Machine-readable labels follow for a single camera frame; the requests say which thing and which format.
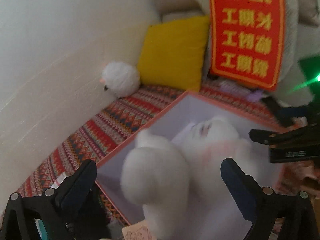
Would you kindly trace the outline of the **patterned red bedspread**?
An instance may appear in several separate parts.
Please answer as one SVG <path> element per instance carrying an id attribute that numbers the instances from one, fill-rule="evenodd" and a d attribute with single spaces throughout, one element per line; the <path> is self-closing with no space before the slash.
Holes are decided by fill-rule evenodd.
<path id="1" fill-rule="evenodd" d="M 219 89 L 220 83 L 207 80 L 197 94 L 263 119 L 274 118 L 277 122 L 263 103 L 250 102 L 235 89 L 230 93 L 222 92 Z M 114 101 L 59 145 L 17 191 L 22 197 L 37 196 L 51 186 L 63 172 L 72 174 L 82 161 L 92 159 L 98 164 L 131 135 L 136 135 L 137 131 L 144 129 L 145 124 L 182 94 L 182 91 L 173 88 L 143 86 L 132 96 Z M 252 176 L 262 186 L 276 186 L 282 171 L 281 164 L 268 162 L 268 149 L 264 145 L 253 143 L 252 150 L 252 159 L 254 158 L 258 171 L 261 172 L 257 176 L 253 174 Z M 97 182 L 96 185 L 108 218 L 127 225 L 128 223 L 104 195 Z M 192 194 L 187 218 L 182 222 L 182 228 L 173 235 L 173 239 L 243 239 L 251 223 L 242 218 L 228 190 L 226 194 L 221 195 L 222 202 L 210 208 Z"/>

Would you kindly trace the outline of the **white plush blue patch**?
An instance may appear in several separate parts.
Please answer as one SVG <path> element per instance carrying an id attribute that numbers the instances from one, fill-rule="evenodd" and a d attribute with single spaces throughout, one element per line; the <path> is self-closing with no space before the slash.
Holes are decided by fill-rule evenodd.
<path id="1" fill-rule="evenodd" d="M 203 157 L 211 154 L 234 157 L 249 153 L 252 148 L 251 143 L 240 136 L 230 121 L 219 115 L 194 124 L 182 133 L 177 145 L 189 156 Z"/>

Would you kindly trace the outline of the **white fluffy chick plush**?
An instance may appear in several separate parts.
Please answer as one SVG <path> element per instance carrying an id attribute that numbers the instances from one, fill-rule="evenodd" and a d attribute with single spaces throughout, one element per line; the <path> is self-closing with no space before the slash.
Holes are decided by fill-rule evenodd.
<path id="1" fill-rule="evenodd" d="M 100 82 L 105 91 L 110 91 L 117 98 L 123 98 L 139 89 L 140 73 L 132 65 L 112 61 L 103 69 Z"/>

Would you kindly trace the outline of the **red recruitment sign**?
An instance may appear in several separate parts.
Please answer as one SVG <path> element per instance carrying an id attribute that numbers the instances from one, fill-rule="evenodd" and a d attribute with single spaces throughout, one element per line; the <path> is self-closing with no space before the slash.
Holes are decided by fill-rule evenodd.
<path id="1" fill-rule="evenodd" d="M 210 73 L 275 90 L 285 36 L 284 0 L 209 0 Z"/>

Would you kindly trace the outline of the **yellow cushion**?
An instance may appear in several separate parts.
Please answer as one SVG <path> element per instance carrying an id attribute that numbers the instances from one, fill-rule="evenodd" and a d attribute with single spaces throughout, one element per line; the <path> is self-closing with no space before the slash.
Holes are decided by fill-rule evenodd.
<path id="1" fill-rule="evenodd" d="M 198 92 L 209 24 L 194 16 L 149 26 L 137 64 L 141 83 Z"/>

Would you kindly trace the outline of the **pink cardboard box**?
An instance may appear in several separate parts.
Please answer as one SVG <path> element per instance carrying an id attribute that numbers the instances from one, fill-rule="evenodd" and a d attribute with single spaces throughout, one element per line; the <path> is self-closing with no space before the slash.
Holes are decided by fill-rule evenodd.
<path id="1" fill-rule="evenodd" d="M 253 128 L 276 132 L 285 131 L 285 128 L 280 127 L 274 118 L 263 119 L 242 109 L 192 92 L 184 92 L 171 105 L 165 107 L 145 124 L 144 128 L 149 128 L 157 135 L 171 140 L 189 123 L 201 122 L 215 115 L 228 118 L 240 135 L 246 139 L 249 138 L 248 133 Z M 135 137 L 135 134 L 131 135 L 97 164 L 98 186 L 128 224 L 134 224 L 143 219 L 142 208 L 125 199 L 119 182 L 123 161 L 128 152 L 133 149 Z"/>

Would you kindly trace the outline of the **white bear plush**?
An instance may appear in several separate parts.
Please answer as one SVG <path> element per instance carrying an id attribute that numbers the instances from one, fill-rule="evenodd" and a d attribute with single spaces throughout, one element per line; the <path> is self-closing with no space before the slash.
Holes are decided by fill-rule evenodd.
<path id="1" fill-rule="evenodd" d="M 170 140 L 144 129 L 123 164 L 121 189 L 125 198 L 143 208 L 149 230 L 157 239 L 169 239 L 187 214 L 189 192 L 208 207 L 222 202 L 227 189 L 220 176 L 223 159 L 233 158 L 243 171 L 258 169 L 249 153 L 234 157 L 189 156 Z"/>

